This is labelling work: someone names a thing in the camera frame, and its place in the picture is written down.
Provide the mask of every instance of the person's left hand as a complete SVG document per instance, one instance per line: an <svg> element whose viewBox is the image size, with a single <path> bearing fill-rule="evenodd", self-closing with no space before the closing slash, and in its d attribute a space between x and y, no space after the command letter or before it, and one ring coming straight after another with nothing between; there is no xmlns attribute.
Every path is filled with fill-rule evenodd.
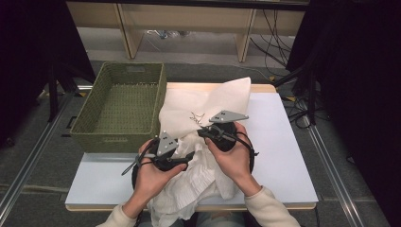
<svg viewBox="0 0 401 227"><path fill-rule="evenodd" d="M149 142L150 140L139 148L138 155L144 151ZM142 163L147 162L150 162L149 158L142 160ZM130 218L136 218L148 202L163 190L168 181L185 168L186 164L181 164L163 172L154 164L141 165L136 177L135 190L127 203L123 205L124 213Z"/></svg>

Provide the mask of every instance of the wrist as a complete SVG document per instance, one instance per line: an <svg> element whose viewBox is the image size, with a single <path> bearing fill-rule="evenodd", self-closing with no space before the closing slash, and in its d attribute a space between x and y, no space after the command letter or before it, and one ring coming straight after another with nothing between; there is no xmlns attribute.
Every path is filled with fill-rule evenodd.
<svg viewBox="0 0 401 227"><path fill-rule="evenodd" d="M234 180L239 189L246 197L250 197L258 193L262 186L256 181L253 175L248 175L240 179Z"/></svg>
<svg viewBox="0 0 401 227"><path fill-rule="evenodd" d="M137 218L149 201L150 199L133 193L130 199L123 205L122 210L127 217Z"/></svg>

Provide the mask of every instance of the person's lap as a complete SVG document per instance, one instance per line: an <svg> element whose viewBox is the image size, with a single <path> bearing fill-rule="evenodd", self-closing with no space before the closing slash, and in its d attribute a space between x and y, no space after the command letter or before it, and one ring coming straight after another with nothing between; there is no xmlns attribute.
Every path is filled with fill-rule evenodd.
<svg viewBox="0 0 401 227"><path fill-rule="evenodd" d="M197 227L244 227L241 212L199 212ZM139 227L152 227L150 213L145 212L141 217ZM184 227L183 221L178 219L170 227Z"/></svg>

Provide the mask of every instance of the person's right hand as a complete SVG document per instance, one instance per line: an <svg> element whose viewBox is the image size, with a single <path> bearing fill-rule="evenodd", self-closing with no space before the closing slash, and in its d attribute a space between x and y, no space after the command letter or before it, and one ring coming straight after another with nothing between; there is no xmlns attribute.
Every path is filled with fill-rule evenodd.
<svg viewBox="0 0 401 227"><path fill-rule="evenodd" d="M235 127L237 132L247 134L243 125L235 122ZM250 141L245 135L238 133L236 136L250 144ZM216 147L211 139L206 138L205 142L209 150L215 156L216 162L223 173L238 185L245 196L249 197L260 191L261 186L250 171L250 153L243 144L236 142L231 150L223 152Z"/></svg>

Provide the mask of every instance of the basket handle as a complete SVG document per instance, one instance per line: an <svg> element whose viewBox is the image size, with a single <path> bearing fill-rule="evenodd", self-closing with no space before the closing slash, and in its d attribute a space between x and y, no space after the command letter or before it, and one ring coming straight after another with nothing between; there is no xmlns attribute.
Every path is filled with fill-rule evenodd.
<svg viewBox="0 0 401 227"><path fill-rule="evenodd" d="M103 142L105 143L127 143L128 138L127 137L103 137Z"/></svg>
<svg viewBox="0 0 401 227"><path fill-rule="evenodd" d="M126 70L129 73L145 73L147 71L145 65L130 65L126 67Z"/></svg>

